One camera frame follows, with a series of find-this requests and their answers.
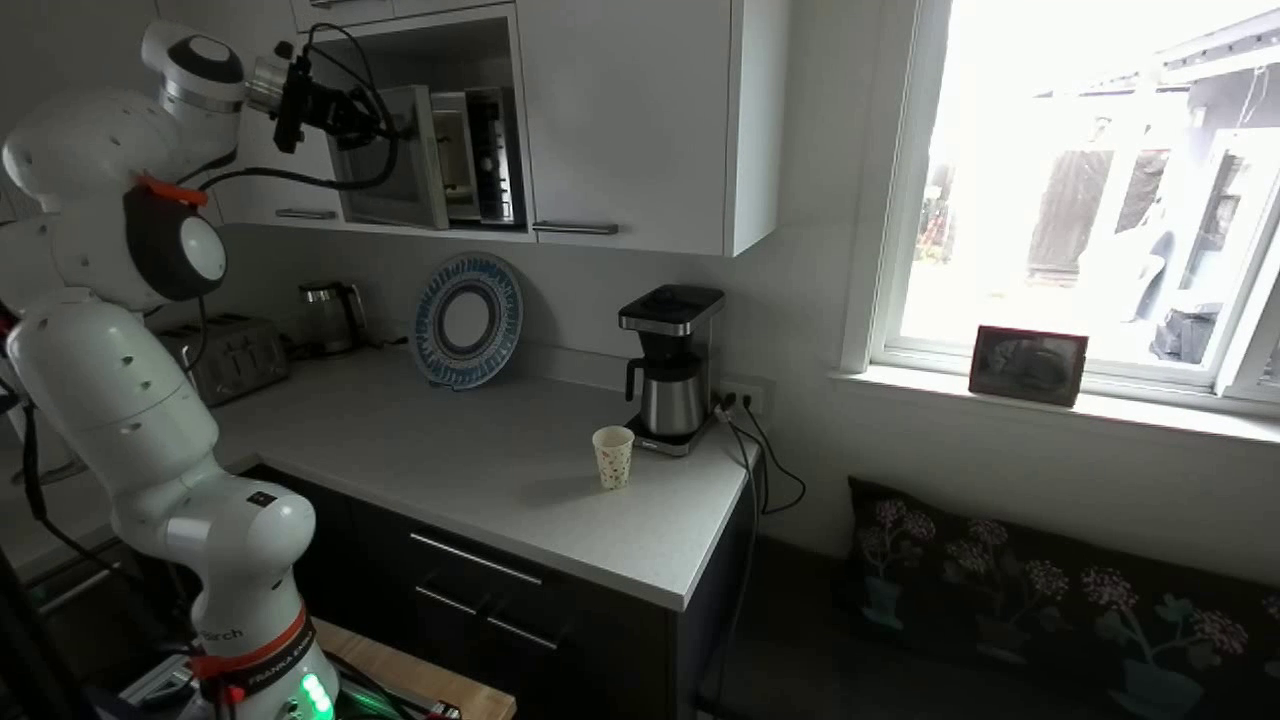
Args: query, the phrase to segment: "robotic arm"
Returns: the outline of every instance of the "robotic arm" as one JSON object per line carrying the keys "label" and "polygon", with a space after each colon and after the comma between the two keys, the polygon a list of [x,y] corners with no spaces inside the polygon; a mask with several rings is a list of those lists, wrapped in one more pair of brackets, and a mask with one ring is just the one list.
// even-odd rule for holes
{"label": "robotic arm", "polygon": [[0,229],[0,298],[19,316],[6,347],[31,405],[109,487],[117,536],[200,577],[192,667],[210,702],[188,716],[235,702],[245,720],[320,720],[342,680],[293,583],[317,510],[218,462],[214,410],[141,321],[224,280],[200,193],[173,180],[235,154],[245,66],[234,47],[164,23],[147,31],[143,63],[164,73],[161,98],[57,94],[6,144],[8,176],[43,209]]}

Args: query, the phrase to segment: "paper cup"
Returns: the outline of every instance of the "paper cup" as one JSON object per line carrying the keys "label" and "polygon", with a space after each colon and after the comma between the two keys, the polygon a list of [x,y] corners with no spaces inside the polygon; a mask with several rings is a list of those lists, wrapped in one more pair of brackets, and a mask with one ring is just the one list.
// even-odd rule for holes
{"label": "paper cup", "polygon": [[606,422],[594,433],[599,487],[623,487],[634,478],[635,433]]}

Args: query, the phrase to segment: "decorative plate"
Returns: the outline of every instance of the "decorative plate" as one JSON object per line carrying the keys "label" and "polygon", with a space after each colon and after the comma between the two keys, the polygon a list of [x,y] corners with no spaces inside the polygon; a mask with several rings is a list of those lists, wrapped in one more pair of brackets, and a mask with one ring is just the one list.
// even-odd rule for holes
{"label": "decorative plate", "polygon": [[468,250],[427,277],[413,355],[440,387],[480,387],[509,369],[521,331],[521,277],[495,256]]}

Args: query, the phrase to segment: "black coffee maker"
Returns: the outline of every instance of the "black coffee maker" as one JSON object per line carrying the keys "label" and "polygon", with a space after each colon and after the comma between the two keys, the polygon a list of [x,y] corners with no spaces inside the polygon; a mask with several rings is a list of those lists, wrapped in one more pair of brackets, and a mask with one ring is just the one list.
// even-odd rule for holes
{"label": "black coffee maker", "polygon": [[641,449],[684,454],[710,421],[710,316],[721,289],[666,285],[616,311],[616,323],[641,331],[630,359],[630,398],[641,394],[634,433]]}

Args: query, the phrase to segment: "small sign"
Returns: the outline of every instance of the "small sign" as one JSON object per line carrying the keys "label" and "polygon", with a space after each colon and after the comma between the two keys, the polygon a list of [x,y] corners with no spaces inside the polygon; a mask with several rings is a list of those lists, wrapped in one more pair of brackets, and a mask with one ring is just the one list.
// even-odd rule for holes
{"label": "small sign", "polygon": [[967,390],[1073,409],[1087,336],[976,328]]}

